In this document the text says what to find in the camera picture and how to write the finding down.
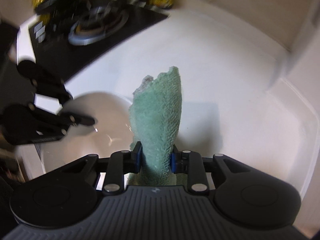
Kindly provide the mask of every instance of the white bowl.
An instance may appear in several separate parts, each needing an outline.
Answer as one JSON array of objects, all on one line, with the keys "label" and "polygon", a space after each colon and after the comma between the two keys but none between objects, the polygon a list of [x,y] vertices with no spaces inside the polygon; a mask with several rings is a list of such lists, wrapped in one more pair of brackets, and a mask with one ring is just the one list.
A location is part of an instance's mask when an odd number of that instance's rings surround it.
[{"label": "white bowl", "polygon": [[80,96],[67,102],[62,112],[85,114],[95,118],[94,126],[70,126],[60,141],[43,143],[41,161],[45,172],[52,171],[90,153],[100,158],[113,152],[128,150],[133,133],[129,124],[127,98],[104,92]]}]

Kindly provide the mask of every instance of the cloth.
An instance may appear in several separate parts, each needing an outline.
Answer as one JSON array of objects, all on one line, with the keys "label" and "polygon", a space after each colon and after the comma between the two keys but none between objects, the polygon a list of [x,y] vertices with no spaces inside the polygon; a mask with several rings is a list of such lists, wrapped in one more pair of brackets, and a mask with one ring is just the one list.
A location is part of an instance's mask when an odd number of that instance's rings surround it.
[{"label": "cloth", "polygon": [[181,81],[177,67],[167,73],[146,76],[133,93],[129,119],[134,133],[133,148],[141,141],[141,170],[131,174],[129,185],[176,185],[170,170],[170,154],[177,137],[182,107]]}]

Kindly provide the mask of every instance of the stove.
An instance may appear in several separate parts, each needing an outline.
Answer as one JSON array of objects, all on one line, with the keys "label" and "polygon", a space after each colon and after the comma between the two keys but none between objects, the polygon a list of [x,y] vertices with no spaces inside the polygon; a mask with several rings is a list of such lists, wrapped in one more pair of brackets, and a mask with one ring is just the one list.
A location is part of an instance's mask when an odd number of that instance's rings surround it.
[{"label": "stove", "polygon": [[67,81],[109,49],[166,18],[137,5],[82,0],[46,26],[34,24],[29,34],[36,62]]}]

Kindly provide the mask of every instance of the green towel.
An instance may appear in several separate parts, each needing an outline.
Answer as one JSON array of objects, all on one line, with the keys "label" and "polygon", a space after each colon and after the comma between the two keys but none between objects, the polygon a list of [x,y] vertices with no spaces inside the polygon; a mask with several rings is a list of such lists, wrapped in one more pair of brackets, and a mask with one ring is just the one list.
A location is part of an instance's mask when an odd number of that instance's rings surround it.
[{"label": "green towel", "polygon": [[141,141],[142,166],[131,174],[129,185],[176,185],[170,170],[170,154],[177,137],[181,118],[181,81],[177,67],[167,73],[146,76],[133,93],[129,119],[134,133],[133,148]]}]

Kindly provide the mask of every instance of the black glass cooktop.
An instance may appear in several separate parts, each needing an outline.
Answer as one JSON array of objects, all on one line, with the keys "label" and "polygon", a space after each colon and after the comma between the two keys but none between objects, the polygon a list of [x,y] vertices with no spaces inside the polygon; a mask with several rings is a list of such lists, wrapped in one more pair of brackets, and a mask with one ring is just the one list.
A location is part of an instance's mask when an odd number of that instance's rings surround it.
[{"label": "black glass cooktop", "polygon": [[[93,7],[107,6],[110,0],[89,0]],[[116,33],[93,44],[73,46],[67,37],[49,39],[38,43],[33,25],[29,28],[36,62],[52,74],[67,81],[97,57],[137,32],[167,18],[166,15],[139,6],[127,4],[124,9],[129,14],[126,24]]]}]

